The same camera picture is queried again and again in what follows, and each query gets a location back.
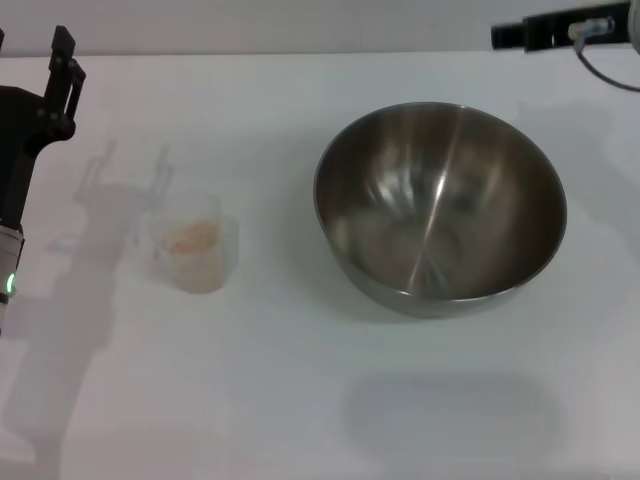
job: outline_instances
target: translucent cup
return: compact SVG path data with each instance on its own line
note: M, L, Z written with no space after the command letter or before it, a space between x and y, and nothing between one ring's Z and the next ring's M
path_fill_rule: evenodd
M155 252L174 283L209 293L224 283L220 200L215 195L171 198L151 218Z

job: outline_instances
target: white tabletop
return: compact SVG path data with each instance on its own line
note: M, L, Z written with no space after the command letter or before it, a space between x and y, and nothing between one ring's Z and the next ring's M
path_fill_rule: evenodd
M640 83L632 51L591 55ZM2 480L640 472L640 96L571 51L81 63L78 131L38 159L0 339ZM47 65L2 60L0 83L42 92ZM324 148L411 101L501 117L560 174L564 243L511 303L408 321L329 252ZM238 226L211 295L173 288L144 248L145 213L185 191Z

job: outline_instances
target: stainless steel bowl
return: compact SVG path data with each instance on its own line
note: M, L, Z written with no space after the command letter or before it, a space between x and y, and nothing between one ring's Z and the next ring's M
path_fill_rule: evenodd
M458 105L385 108L343 130L314 185L320 224L351 280L419 317L504 298L564 235L562 184L511 125Z

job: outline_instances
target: green led light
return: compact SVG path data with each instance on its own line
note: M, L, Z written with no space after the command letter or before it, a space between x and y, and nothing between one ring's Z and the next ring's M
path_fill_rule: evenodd
M7 278L7 293L9 295L11 295L13 293L13 281L16 279L16 274L12 273L11 275L9 275L9 278Z

